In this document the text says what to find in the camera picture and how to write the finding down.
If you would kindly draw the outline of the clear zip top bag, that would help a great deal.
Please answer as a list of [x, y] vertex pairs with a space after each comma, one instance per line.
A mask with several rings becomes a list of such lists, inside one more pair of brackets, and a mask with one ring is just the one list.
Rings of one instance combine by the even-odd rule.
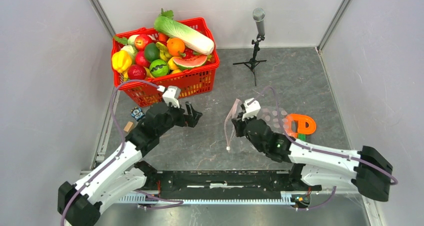
[[281, 119], [276, 119], [278, 127], [272, 129], [270, 121], [258, 116], [263, 111], [259, 102], [247, 103], [237, 98], [224, 120], [226, 150], [231, 149], [232, 139], [239, 137], [246, 138], [258, 152], [269, 157], [290, 155], [293, 138], [287, 135]]

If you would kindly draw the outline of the toy napa cabbage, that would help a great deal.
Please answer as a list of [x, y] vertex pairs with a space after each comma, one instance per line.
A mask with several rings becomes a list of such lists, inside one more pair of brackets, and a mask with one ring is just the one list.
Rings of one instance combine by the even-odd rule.
[[209, 55], [215, 48], [215, 43], [212, 39], [192, 27], [174, 20], [174, 12], [172, 10], [164, 10], [162, 8], [154, 21], [153, 27], [159, 33], [165, 34], [170, 38], [181, 39], [190, 49], [197, 53]]

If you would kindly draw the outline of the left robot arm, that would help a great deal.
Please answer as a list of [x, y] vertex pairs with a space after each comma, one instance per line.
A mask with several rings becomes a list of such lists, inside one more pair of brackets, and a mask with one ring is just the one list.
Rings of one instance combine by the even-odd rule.
[[154, 173], [136, 170], [134, 176], [125, 177], [124, 171], [154, 149], [160, 137], [173, 127], [197, 125], [203, 114], [190, 102], [185, 105], [182, 109], [172, 103], [153, 104], [113, 154], [75, 183], [62, 183], [57, 197], [59, 224], [93, 226], [106, 209], [126, 194], [142, 187], [153, 189], [157, 184]]

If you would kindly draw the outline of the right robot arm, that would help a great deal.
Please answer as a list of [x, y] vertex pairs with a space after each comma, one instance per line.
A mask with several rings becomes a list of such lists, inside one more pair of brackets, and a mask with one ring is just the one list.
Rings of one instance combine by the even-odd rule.
[[356, 187], [367, 198], [379, 202], [389, 200], [395, 184], [393, 166], [375, 148], [364, 145], [361, 150], [341, 150], [319, 146], [271, 130], [263, 119], [233, 118], [236, 137], [245, 137], [253, 147], [278, 163], [292, 163], [295, 173], [289, 185], [295, 190], [306, 186]]

